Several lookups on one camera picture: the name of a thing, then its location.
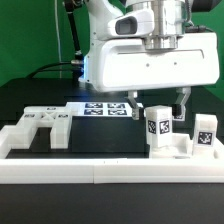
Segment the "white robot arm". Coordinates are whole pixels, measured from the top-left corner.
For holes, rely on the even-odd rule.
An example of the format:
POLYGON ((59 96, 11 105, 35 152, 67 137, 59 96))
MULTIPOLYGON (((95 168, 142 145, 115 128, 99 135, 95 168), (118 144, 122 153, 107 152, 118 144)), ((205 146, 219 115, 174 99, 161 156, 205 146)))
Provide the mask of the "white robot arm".
POLYGON ((191 22, 221 0, 126 0, 125 11, 109 0, 84 0, 90 50, 80 80, 100 92, 126 91, 135 120, 144 116, 139 90, 175 88, 174 114, 182 116, 191 88, 219 78, 217 35, 191 22))

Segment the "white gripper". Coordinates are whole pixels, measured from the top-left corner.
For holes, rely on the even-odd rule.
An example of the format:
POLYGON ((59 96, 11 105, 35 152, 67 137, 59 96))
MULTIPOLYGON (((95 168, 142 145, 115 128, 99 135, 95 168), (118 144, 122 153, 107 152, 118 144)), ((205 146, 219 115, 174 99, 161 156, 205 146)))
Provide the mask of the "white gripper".
POLYGON ((184 114, 188 86, 219 78, 217 35, 186 33, 182 8, 137 8, 126 14, 109 8, 89 10, 87 80, 102 92, 129 91, 127 102, 138 120, 137 90, 172 88, 172 115, 184 114))

